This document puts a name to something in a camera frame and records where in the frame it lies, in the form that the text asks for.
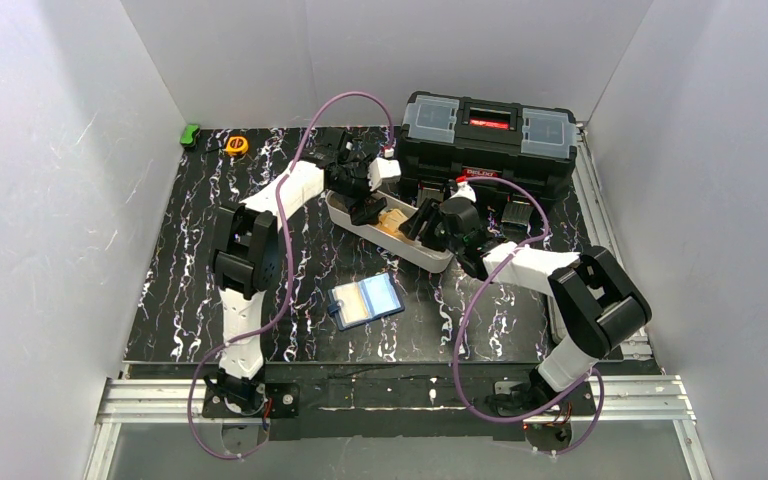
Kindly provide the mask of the white oblong plastic tray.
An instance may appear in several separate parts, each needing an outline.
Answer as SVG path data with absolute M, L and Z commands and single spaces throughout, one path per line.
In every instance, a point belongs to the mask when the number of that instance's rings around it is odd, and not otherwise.
M 377 226 L 355 226 L 351 223 L 348 208 L 342 198 L 333 191 L 325 196 L 325 202 L 332 222 L 357 236 L 389 251 L 430 273 L 441 273 L 454 258 L 448 251 L 435 251 L 422 246 L 418 241 L 401 240 Z

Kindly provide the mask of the blue leather card holder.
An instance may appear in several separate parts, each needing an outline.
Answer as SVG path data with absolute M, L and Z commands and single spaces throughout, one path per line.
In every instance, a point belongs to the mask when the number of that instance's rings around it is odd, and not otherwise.
M 405 309 L 393 276 L 380 273 L 332 288 L 326 311 L 341 331 L 355 328 Z

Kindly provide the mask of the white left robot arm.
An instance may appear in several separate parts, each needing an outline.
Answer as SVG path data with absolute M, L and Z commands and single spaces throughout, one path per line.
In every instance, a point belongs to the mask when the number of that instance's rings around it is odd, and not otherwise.
M 400 176 L 392 146 L 363 154 L 344 129 L 298 151 L 291 164 L 259 192 L 217 215 L 210 266 L 222 306 L 219 369 L 205 384 L 242 409 L 263 399 L 255 377 L 264 365 L 260 346 L 266 292 L 291 251 L 288 220 L 308 201 L 333 191 L 366 206 L 383 184 Z

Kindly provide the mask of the gold credit card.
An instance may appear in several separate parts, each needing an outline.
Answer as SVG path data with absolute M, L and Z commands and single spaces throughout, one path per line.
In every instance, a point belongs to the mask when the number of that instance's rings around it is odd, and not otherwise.
M 354 295 L 339 300 L 340 318 L 345 325 L 362 323 L 369 317 L 364 297 Z
M 405 241 L 406 237 L 401 232 L 400 227 L 408 220 L 408 217 L 399 209 L 389 209 L 382 211 L 378 217 L 378 223 L 375 227 L 400 241 Z

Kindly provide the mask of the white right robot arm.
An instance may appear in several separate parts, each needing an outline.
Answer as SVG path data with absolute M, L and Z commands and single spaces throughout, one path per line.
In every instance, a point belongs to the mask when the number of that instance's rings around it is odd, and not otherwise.
M 476 279 L 555 300 L 567 334 L 529 379 L 544 399 L 566 390 L 652 318 L 648 301 L 606 248 L 552 252 L 519 245 L 491 233 L 467 198 L 427 200 L 399 230 L 424 247 L 453 253 Z

